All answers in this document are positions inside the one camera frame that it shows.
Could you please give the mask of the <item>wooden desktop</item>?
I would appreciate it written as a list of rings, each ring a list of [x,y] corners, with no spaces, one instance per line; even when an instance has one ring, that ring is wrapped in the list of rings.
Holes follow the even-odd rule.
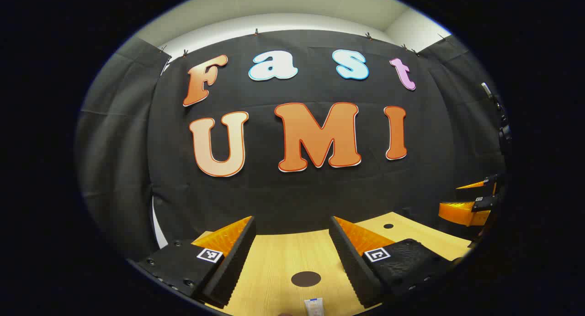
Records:
[[[317,272],[319,284],[291,283],[298,272]],[[354,316],[366,311],[342,267],[328,229],[283,235],[257,235],[228,305],[232,316],[307,316],[304,300],[322,298],[324,316]]]

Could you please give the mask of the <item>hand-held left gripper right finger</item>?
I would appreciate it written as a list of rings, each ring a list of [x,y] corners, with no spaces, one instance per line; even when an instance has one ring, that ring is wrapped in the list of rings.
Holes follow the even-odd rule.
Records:
[[[456,265],[412,238],[392,241],[336,216],[330,217],[329,235],[366,308],[416,295],[444,279]]]

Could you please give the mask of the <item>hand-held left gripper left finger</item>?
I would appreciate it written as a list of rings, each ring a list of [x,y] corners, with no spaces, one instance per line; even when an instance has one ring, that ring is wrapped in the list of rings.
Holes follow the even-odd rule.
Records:
[[[228,305],[256,237],[253,216],[195,240],[175,240],[138,266],[182,295],[217,308]]]

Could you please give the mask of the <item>dark round coaster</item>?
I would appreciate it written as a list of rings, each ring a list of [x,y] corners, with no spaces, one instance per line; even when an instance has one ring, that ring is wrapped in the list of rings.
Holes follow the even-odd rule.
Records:
[[[322,277],[317,272],[298,272],[291,276],[291,283],[297,287],[307,288],[317,285],[322,280]]]

